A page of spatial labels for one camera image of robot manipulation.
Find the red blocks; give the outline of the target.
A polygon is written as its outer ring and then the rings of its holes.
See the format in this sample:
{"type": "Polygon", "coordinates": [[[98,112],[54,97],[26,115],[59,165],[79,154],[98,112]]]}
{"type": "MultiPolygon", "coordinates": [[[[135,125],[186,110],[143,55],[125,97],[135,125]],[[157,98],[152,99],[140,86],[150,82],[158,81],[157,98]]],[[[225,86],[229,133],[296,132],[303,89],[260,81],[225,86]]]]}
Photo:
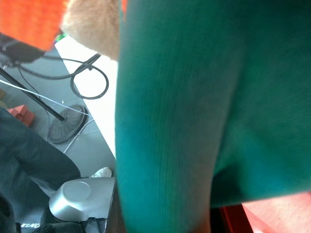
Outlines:
{"type": "Polygon", "coordinates": [[[6,110],[27,127],[30,127],[35,119],[35,114],[28,109],[27,105],[20,105],[6,110]]]}

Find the black stand with round base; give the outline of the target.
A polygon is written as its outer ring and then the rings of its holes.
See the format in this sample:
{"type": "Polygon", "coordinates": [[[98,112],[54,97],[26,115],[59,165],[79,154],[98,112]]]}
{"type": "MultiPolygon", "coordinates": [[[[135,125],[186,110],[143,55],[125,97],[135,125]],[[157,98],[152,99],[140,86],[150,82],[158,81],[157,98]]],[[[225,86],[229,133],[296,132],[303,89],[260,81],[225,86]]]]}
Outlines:
{"type": "Polygon", "coordinates": [[[85,106],[81,104],[74,104],[70,107],[51,100],[37,92],[33,92],[27,89],[19,81],[17,81],[13,76],[0,68],[0,76],[5,79],[5,81],[0,79],[0,83],[7,86],[21,90],[24,94],[34,100],[39,104],[44,110],[52,114],[55,119],[51,123],[48,131],[48,140],[53,144],[65,144],[75,138],[80,133],[80,130],[86,125],[90,114],[88,113],[85,106]],[[64,107],[64,110],[60,113],[53,110],[48,106],[43,99],[51,101],[59,106],[64,107]]]}

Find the white sneaker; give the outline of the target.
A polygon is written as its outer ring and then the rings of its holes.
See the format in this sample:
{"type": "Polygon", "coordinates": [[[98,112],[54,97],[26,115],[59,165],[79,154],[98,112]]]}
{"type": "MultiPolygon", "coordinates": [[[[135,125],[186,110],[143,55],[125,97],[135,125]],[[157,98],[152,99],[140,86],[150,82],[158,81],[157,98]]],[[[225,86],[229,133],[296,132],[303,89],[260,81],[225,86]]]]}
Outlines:
{"type": "Polygon", "coordinates": [[[112,170],[109,167],[103,167],[90,176],[90,178],[110,178],[110,177],[112,177],[112,170]]]}

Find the black robot body part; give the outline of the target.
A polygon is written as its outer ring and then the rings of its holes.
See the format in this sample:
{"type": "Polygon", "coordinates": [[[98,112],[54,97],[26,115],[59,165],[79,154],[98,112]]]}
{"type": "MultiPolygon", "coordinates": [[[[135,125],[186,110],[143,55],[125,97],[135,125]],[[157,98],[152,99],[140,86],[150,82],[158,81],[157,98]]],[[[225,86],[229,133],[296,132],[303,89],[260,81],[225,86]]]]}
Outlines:
{"type": "Polygon", "coordinates": [[[17,233],[105,233],[105,218],[89,218],[83,222],[22,223],[17,233]]]}

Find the black device on stand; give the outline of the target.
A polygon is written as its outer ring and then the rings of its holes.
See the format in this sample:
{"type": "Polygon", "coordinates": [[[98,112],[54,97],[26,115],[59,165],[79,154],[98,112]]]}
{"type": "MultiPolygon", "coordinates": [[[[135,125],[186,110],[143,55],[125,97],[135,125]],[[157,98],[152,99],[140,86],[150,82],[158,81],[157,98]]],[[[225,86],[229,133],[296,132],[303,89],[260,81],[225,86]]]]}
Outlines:
{"type": "Polygon", "coordinates": [[[32,63],[43,57],[45,51],[0,33],[0,63],[32,63]]]}

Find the person's leg in dark jeans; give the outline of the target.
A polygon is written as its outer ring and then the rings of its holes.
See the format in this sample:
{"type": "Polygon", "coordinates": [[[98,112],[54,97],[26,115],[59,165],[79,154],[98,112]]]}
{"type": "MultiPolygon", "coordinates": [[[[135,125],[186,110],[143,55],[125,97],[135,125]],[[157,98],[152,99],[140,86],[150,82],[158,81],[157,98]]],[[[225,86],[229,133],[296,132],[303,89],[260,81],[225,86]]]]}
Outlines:
{"type": "Polygon", "coordinates": [[[70,158],[0,108],[0,193],[18,222],[39,222],[49,196],[38,183],[56,191],[80,177],[70,158]]]}

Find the silver robot body shell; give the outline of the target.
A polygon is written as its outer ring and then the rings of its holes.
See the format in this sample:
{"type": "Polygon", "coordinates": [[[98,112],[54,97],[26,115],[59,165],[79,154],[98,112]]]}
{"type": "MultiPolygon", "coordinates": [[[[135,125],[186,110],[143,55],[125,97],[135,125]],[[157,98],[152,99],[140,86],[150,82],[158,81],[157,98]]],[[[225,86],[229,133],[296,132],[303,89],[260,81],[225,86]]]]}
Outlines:
{"type": "Polygon", "coordinates": [[[68,181],[50,198],[50,212],[57,219],[67,222],[107,219],[114,187],[114,177],[68,181]]]}

